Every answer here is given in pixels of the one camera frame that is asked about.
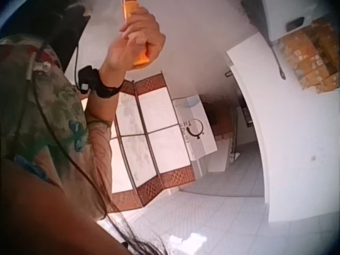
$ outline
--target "wristwatch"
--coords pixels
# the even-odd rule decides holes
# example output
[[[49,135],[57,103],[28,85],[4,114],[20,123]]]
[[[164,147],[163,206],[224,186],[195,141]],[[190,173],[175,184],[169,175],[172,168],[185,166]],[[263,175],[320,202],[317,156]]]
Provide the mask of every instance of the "wristwatch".
[[[110,98],[115,94],[118,94],[122,86],[123,84],[118,88],[105,86],[100,79],[98,69],[93,69],[90,65],[85,66],[78,72],[77,88],[82,94],[87,94],[91,89],[97,93],[98,97]]]

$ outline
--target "person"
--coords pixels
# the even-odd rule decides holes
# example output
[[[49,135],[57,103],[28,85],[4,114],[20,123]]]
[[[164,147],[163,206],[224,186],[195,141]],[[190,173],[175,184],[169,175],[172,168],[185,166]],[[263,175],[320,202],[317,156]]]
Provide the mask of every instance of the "person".
[[[99,69],[110,88],[118,88],[127,71],[140,68],[133,62],[145,45],[150,64],[165,43],[155,17],[143,7],[120,32]],[[3,249],[10,254],[130,254],[129,246],[135,254],[167,254],[113,223],[125,241],[121,245],[96,223],[114,207],[109,141],[118,94],[101,98],[90,91],[83,111],[76,87],[48,45],[37,61],[50,66],[33,74],[33,83],[28,66],[43,41],[33,35],[0,40]]]

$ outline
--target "folding screen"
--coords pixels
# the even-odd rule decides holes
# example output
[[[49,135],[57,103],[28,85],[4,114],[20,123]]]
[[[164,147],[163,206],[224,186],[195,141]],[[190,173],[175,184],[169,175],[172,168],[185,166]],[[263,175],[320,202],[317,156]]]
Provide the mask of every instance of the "folding screen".
[[[112,198],[120,211],[195,180],[162,74],[124,81],[112,126]]]

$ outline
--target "hand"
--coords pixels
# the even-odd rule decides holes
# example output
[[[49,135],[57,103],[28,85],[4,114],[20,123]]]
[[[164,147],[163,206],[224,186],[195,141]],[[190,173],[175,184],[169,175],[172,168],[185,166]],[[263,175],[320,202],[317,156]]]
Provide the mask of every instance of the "hand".
[[[143,68],[152,63],[162,51],[165,43],[165,35],[159,31],[159,24],[155,16],[143,7],[136,9],[131,14],[120,31],[122,34],[110,45],[104,63],[99,70],[102,82],[110,87],[120,86],[113,81],[121,77],[124,79],[126,71]],[[150,62],[134,66],[133,62],[145,46]]]

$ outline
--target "orange bottle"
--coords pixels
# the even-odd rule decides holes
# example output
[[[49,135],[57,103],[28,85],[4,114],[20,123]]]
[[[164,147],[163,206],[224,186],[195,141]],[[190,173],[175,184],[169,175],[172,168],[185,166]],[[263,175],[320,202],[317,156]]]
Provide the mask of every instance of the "orange bottle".
[[[131,16],[131,12],[139,7],[137,0],[123,0],[123,15],[124,20],[127,20]],[[147,49],[145,49],[140,53],[136,61],[133,65],[142,65],[149,63],[149,58],[146,56]]]

